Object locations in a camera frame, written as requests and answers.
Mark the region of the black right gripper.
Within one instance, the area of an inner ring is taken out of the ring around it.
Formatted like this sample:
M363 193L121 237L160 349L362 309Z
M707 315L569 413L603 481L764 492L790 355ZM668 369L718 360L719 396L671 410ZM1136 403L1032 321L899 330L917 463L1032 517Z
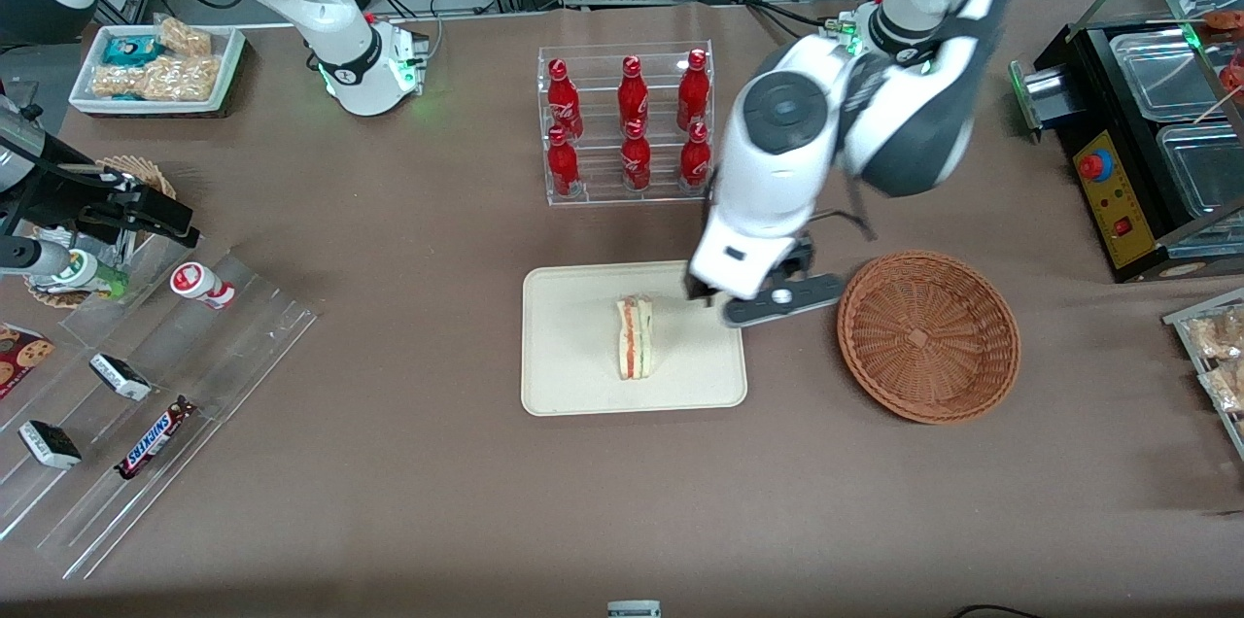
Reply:
M2 141L2 233L15 234L20 223L30 223L116 242L123 228L159 234L187 249L198 246L202 233L192 225L190 206L168 196L159 183L109 165L92 172L65 167L86 162L85 154L53 137L46 137L39 152Z

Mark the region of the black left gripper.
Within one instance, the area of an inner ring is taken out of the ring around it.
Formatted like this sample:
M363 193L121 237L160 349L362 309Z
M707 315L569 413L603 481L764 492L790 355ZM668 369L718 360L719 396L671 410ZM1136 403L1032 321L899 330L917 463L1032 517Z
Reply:
M817 307L810 238L707 236L683 279L687 298L726 296L726 307Z

